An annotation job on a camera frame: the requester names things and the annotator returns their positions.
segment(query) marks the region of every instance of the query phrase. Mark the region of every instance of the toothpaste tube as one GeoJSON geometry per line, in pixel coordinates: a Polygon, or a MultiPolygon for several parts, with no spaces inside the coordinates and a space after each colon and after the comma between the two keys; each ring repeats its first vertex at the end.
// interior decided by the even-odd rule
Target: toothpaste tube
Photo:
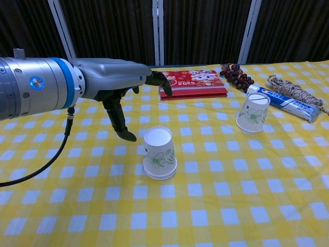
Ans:
{"type": "Polygon", "coordinates": [[[320,114],[319,108],[317,108],[314,105],[306,104],[304,102],[291,99],[285,95],[271,91],[269,89],[265,89],[263,87],[250,85],[247,94],[255,93],[255,92],[260,92],[267,95],[271,100],[270,102],[271,105],[274,105],[275,107],[283,111],[290,112],[295,116],[304,118],[309,122],[313,122],[316,119],[316,117],[320,114]]]}

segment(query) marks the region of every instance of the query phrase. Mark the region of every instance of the table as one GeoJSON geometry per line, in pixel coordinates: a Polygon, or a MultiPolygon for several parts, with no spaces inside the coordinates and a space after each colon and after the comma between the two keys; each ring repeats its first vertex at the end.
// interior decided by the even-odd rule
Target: table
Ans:
{"type": "MultiPolygon", "coordinates": [[[[323,99],[328,68],[329,61],[242,66],[261,86],[276,74],[323,99]]],[[[122,105],[135,143],[116,136],[100,103],[79,99],[58,160],[0,190],[0,245],[327,246],[328,116],[309,124],[270,107],[264,131],[245,133],[235,124],[245,94],[226,87],[227,98],[172,101],[160,101],[156,87],[128,92],[122,105]],[[141,164],[143,134],[159,125],[171,129],[178,160],[176,175],[162,182],[141,164]]],[[[46,163],[65,118],[62,110],[0,122],[1,181],[46,163]]]]}

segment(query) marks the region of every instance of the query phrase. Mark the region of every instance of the rope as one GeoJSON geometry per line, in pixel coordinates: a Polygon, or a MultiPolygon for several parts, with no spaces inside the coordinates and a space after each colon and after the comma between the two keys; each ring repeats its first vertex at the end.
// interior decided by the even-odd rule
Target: rope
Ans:
{"type": "Polygon", "coordinates": [[[276,75],[270,75],[267,78],[267,81],[269,82],[269,85],[272,86],[274,90],[278,91],[280,94],[283,94],[285,96],[299,100],[307,104],[316,105],[317,107],[319,107],[321,112],[324,112],[329,116],[329,111],[327,111],[323,107],[323,101],[321,99],[314,97],[312,94],[308,93],[307,91],[304,91],[303,89],[301,89],[300,86],[294,85],[291,81],[277,78],[276,75]]]}

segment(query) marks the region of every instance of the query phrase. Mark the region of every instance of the upside-down paper cup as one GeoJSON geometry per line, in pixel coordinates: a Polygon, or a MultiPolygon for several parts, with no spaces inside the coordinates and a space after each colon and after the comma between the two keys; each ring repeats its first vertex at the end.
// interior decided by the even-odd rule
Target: upside-down paper cup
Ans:
{"type": "Polygon", "coordinates": [[[156,180],[172,177],[177,168],[172,134],[165,127],[150,128],[144,135],[145,173],[156,180]]]}
{"type": "Polygon", "coordinates": [[[248,94],[236,119],[236,124],[247,132],[256,133],[262,131],[269,103],[270,99],[265,94],[248,94]]]}

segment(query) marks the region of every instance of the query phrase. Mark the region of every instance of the red packaging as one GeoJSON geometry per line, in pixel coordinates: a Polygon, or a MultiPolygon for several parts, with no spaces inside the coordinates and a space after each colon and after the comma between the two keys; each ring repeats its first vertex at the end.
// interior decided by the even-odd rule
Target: red packaging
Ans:
{"type": "Polygon", "coordinates": [[[162,73],[170,81],[173,96],[168,97],[159,87],[161,100],[227,96],[227,90],[214,70],[173,70],[162,73]]]}

